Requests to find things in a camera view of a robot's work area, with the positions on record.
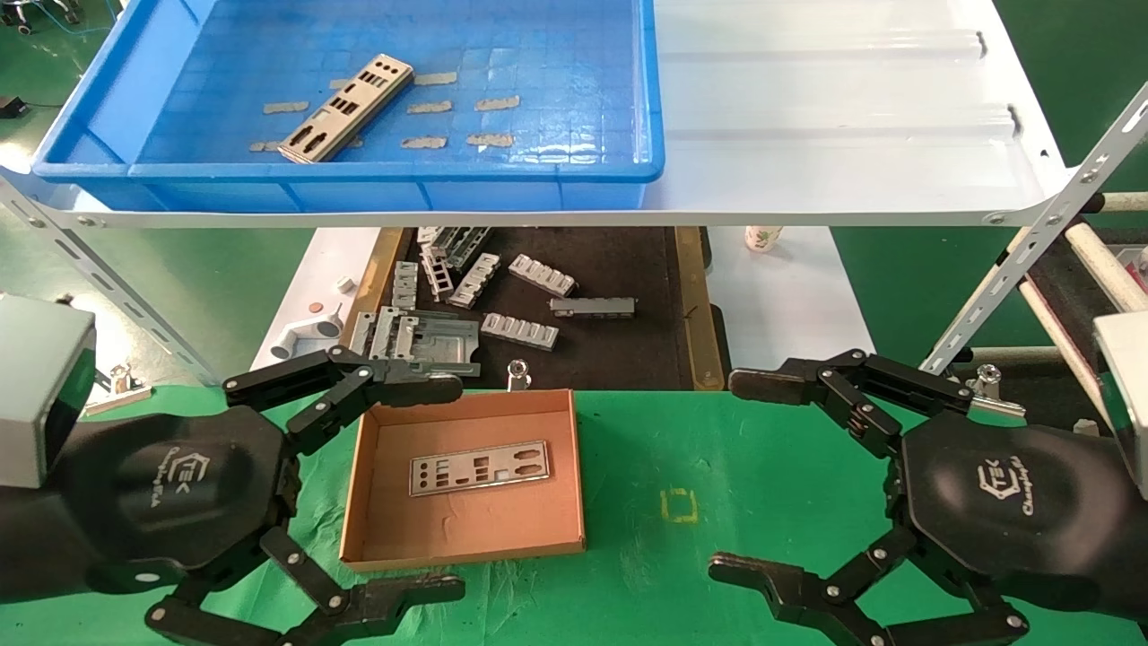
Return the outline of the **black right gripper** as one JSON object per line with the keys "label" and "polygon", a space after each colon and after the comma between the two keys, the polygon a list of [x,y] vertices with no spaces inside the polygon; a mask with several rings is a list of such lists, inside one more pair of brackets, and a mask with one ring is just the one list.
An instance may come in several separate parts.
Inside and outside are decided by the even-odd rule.
{"label": "black right gripper", "polygon": [[[891,528],[829,578],[727,552],[709,557],[709,578],[761,593],[775,620],[835,645],[1013,645],[1029,622],[1001,596],[1058,612],[1125,612],[1126,467],[1115,439],[968,420],[956,414],[969,412],[971,389],[861,349],[734,369],[728,387],[742,400],[816,406],[875,458],[900,458],[903,519],[916,532]],[[879,400],[924,417],[956,414],[901,439],[902,425]],[[858,601],[918,553],[916,562],[957,586],[970,612],[882,626]]]}

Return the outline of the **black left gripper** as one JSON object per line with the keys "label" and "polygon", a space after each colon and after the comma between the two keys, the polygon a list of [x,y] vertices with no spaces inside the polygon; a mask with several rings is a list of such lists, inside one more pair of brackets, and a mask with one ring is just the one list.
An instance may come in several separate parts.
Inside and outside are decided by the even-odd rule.
{"label": "black left gripper", "polygon": [[[227,378],[233,408],[219,414],[79,425],[54,488],[86,551],[83,591],[180,583],[146,615],[147,628],[179,645],[344,645],[396,633],[413,607],[460,600],[465,581],[455,575],[341,587],[284,527],[302,487],[295,456],[315,454],[370,408],[448,404],[463,392],[452,373],[331,347]],[[284,431],[258,413],[307,397]],[[202,608],[267,561],[315,606],[298,625],[279,633]]]}

